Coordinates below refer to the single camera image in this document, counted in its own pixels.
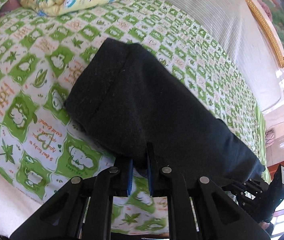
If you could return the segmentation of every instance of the bed sheet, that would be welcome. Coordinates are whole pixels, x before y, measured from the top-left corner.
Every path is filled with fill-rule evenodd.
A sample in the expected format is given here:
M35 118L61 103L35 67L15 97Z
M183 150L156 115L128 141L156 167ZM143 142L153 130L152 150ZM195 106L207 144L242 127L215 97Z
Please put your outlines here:
M168 0L203 25L221 44L264 112L281 98L278 63L245 0Z
M18 8L0 19L0 174L9 183L43 203L73 176L113 165L62 107L108 37L141 43L263 159L253 93L222 46L170 2L123 0L56 18ZM132 195L114 198L112 230L168 232L166 198L151 198L137 172Z

